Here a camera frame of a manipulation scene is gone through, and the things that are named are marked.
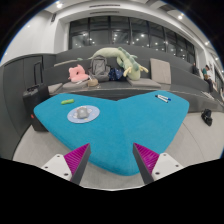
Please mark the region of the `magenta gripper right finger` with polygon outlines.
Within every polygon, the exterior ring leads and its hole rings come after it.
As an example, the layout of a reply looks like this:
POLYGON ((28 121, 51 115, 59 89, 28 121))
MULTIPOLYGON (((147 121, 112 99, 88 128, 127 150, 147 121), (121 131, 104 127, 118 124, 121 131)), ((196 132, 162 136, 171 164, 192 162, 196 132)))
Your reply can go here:
POLYGON ((183 169, 169 154, 158 154, 137 143, 133 144, 133 155, 145 185, 183 169))

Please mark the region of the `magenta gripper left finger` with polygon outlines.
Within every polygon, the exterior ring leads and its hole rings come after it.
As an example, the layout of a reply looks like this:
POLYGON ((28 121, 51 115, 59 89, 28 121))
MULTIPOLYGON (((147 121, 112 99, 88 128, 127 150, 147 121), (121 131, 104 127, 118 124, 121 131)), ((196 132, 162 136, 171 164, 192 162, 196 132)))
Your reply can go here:
POLYGON ((91 147, 87 143, 66 155, 56 154, 42 166, 42 169, 79 185, 90 154, 91 147))

